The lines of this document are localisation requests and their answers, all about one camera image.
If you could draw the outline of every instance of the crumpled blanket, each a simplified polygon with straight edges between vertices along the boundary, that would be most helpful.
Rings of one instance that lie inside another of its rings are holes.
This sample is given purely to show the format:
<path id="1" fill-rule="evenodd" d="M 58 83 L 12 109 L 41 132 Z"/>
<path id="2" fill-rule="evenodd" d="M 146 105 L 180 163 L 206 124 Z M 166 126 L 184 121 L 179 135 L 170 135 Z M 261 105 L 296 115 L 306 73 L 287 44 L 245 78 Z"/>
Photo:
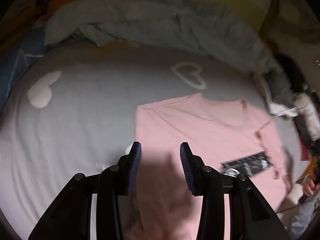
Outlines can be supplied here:
<path id="1" fill-rule="evenodd" d="M 201 0 L 77 0 L 49 19 L 45 45 L 88 38 L 99 47 L 121 39 L 181 49 L 225 62 L 242 73 L 273 71 L 272 102 L 294 107 L 283 69 L 257 34 L 220 3 Z"/>

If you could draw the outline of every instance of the blue fabric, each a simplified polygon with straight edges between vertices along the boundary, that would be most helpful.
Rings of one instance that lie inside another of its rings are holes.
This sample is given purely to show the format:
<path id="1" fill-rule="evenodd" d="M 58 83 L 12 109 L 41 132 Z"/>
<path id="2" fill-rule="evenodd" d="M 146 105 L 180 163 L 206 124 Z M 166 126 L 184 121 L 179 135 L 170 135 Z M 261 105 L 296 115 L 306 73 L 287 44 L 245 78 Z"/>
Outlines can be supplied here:
<path id="1" fill-rule="evenodd" d="M 45 53 L 44 28 L 39 28 L 0 54 L 0 112 L 12 89 Z"/>

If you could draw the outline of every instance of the human hand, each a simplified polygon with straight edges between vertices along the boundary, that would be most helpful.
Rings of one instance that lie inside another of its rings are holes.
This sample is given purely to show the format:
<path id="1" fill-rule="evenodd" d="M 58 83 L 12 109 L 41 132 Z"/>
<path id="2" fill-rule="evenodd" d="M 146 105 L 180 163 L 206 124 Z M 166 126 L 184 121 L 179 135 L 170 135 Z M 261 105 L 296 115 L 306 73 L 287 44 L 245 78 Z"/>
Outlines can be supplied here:
<path id="1" fill-rule="evenodd" d="M 314 180 L 316 179 L 316 175 L 312 172 L 307 180 L 303 183 L 303 193 L 307 196 L 313 195 L 313 191 L 315 189 L 320 189 L 320 184 L 315 185 Z"/>

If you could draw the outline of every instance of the pink shirt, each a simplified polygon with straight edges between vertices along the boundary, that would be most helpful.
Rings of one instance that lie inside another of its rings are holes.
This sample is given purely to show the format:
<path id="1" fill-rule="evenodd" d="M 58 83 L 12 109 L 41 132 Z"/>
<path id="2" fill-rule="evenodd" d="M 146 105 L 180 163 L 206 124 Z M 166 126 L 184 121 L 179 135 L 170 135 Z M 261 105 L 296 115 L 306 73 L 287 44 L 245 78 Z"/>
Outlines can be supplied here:
<path id="1" fill-rule="evenodd" d="M 188 191 L 179 155 L 182 142 L 217 170 L 220 163 L 266 151 L 274 166 L 251 180 L 274 209 L 286 195 L 281 179 L 286 158 L 276 127 L 264 111 L 243 100 L 209 101 L 195 94 L 138 106 L 136 140 L 142 145 L 137 176 L 141 220 L 127 234 L 130 239 L 196 239 L 202 197 Z"/>

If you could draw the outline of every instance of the fitted sheet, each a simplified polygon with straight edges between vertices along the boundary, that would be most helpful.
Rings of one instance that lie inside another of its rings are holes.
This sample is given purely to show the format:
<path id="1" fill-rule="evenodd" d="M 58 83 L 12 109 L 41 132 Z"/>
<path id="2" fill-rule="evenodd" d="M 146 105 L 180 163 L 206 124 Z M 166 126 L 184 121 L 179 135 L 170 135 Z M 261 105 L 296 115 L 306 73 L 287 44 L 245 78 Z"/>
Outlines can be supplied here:
<path id="1" fill-rule="evenodd" d="M 266 109 L 253 82 L 208 57 L 124 42 L 51 50 L 13 90 L 0 118 L 0 209 L 13 229 L 27 239 L 74 174 L 116 164 L 135 140 L 138 105 L 199 92 Z M 276 122 L 300 167 L 292 123 Z"/>

